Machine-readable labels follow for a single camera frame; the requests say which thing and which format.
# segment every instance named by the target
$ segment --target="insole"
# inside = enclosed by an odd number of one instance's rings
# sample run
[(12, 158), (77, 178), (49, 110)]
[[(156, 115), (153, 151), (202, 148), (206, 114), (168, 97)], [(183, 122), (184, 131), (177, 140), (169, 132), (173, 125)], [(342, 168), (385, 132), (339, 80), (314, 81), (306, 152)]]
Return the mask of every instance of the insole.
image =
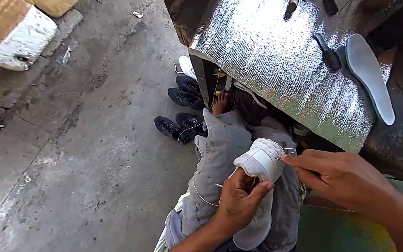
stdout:
[(349, 69), (368, 90), (377, 115), (387, 125), (392, 125), (396, 119), (395, 112), (382, 78), (379, 61), (362, 35), (353, 34), (348, 39), (346, 56)]

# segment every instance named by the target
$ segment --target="black sneaker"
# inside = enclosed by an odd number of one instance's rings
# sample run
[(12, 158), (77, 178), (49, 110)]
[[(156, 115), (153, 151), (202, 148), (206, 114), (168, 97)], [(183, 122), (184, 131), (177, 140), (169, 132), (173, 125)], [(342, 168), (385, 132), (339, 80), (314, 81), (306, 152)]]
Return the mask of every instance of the black sneaker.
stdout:
[(171, 137), (181, 144), (185, 144), (189, 140), (189, 134), (178, 128), (171, 119), (155, 117), (155, 126), (163, 135)]
[(171, 87), (167, 90), (169, 97), (173, 102), (181, 106), (189, 106), (194, 110), (203, 110), (205, 104), (202, 99), (195, 94), (183, 92), (176, 87)]
[(202, 96), (202, 93), (200, 92), (200, 87), (198, 86), (198, 82), (196, 82), (191, 77), (187, 77), (185, 75), (180, 75), (175, 78), (175, 81), (176, 81), (176, 84), (178, 85), (178, 87), (183, 92), (191, 93), (198, 97)]
[(183, 130), (188, 129), (186, 132), (206, 137), (206, 131), (203, 130), (202, 125), (203, 120), (199, 116), (188, 113), (178, 113), (176, 114), (175, 121), (180, 124)]

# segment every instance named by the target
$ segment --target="trouser leg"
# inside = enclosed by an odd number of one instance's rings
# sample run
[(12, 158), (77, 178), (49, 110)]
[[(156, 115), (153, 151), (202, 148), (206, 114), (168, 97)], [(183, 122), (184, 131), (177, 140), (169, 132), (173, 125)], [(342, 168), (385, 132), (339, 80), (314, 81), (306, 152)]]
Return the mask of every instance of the trouser leg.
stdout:
[[(267, 138), (277, 142), (283, 148), (296, 148), (288, 132), (275, 119), (267, 117), (261, 127), (250, 127), (253, 140)], [(286, 252), (294, 248), (298, 238), (299, 200), (298, 176), (293, 167), (286, 165), (281, 177), (274, 184), (273, 205), (271, 209), (271, 229), (259, 251)]]
[(206, 224), (217, 211), (223, 182), (236, 168), (233, 161), (249, 150), (251, 133), (245, 129), (235, 111), (212, 115), (207, 109), (203, 117), (208, 137), (196, 136), (201, 159), (197, 171), (189, 181), (190, 197), (183, 200), (182, 233), (190, 235)]

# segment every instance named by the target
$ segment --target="foil insulation sheet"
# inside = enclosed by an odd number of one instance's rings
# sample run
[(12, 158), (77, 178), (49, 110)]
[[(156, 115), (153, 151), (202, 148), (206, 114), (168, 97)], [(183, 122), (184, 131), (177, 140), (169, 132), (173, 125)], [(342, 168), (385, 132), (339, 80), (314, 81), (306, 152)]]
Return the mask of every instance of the foil insulation sheet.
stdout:
[[(220, 0), (189, 53), (216, 63), (315, 134), (357, 153), (375, 120), (371, 100), (360, 83), (329, 70), (313, 33), (332, 49), (345, 46), (361, 21), (359, 2), (328, 17), (320, 0), (299, 1), (285, 19), (288, 0)], [(387, 81), (391, 63), (381, 70)]]

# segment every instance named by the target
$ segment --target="left hand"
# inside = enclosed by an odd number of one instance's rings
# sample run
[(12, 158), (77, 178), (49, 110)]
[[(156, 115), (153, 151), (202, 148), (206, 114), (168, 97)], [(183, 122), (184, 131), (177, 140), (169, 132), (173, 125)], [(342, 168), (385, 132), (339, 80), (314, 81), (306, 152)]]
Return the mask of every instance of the left hand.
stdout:
[(239, 168), (223, 183), (219, 208), (211, 221), (225, 238), (233, 236), (251, 222), (257, 206), (274, 187), (271, 181), (263, 181), (248, 193), (253, 180), (253, 177), (246, 175), (244, 170)]

